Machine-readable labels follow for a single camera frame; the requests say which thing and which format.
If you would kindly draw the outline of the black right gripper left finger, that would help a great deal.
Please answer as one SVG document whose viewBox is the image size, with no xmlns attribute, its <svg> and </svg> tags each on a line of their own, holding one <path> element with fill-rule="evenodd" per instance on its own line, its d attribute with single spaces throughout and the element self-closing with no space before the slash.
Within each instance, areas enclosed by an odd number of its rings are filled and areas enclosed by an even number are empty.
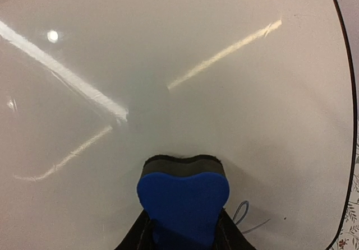
<svg viewBox="0 0 359 250">
<path fill-rule="evenodd" d="M 142 210 L 128 233 L 115 250 L 153 250 L 153 225 L 148 213 Z"/>
</svg>

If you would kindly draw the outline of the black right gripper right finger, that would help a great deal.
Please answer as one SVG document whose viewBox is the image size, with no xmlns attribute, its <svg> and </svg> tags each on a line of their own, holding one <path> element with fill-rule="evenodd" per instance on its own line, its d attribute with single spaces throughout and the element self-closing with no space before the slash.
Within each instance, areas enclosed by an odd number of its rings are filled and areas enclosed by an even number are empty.
<svg viewBox="0 0 359 250">
<path fill-rule="evenodd" d="M 219 214 L 212 249 L 214 250 L 255 250 L 240 232 L 225 209 Z"/>
</svg>

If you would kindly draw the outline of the blue whiteboard eraser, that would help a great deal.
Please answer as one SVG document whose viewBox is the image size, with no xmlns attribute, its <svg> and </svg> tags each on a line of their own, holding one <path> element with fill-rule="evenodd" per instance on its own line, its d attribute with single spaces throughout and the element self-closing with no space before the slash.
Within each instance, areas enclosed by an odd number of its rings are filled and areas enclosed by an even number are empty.
<svg viewBox="0 0 359 250">
<path fill-rule="evenodd" d="M 137 196 L 153 224 L 156 249 L 212 249 L 229 182 L 215 156 L 155 155 L 142 169 Z"/>
</svg>

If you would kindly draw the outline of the white whiteboard black frame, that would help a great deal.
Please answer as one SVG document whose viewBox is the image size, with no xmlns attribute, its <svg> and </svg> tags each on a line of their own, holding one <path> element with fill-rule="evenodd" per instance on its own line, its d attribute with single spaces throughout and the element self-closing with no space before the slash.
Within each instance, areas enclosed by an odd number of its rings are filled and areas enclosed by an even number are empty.
<svg viewBox="0 0 359 250">
<path fill-rule="evenodd" d="M 114 249 L 154 155 L 217 157 L 257 249 L 330 249 L 355 77 L 338 0 L 1 0 L 1 248 Z"/>
</svg>

